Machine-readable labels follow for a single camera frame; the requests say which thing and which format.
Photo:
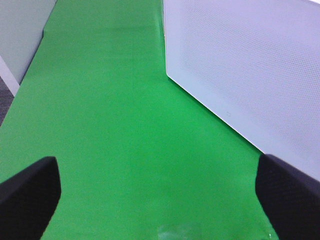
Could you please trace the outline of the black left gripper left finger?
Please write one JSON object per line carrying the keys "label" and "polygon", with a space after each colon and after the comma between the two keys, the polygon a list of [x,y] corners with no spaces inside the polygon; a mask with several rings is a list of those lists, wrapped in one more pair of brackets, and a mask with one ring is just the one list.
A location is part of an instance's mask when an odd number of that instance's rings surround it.
{"label": "black left gripper left finger", "polygon": [[0,184],[0,238],[39,240],[61,197],[58,161],[46,156]]}

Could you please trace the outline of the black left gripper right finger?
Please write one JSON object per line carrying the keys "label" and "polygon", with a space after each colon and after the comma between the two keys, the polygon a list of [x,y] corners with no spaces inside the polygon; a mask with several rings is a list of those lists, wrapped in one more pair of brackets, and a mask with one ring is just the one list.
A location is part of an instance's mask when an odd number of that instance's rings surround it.
{"label": "black left gripper right finger", "polygon": [[255,194],[280,240],[320,238],[320,183],[271,154],[258,160]]}

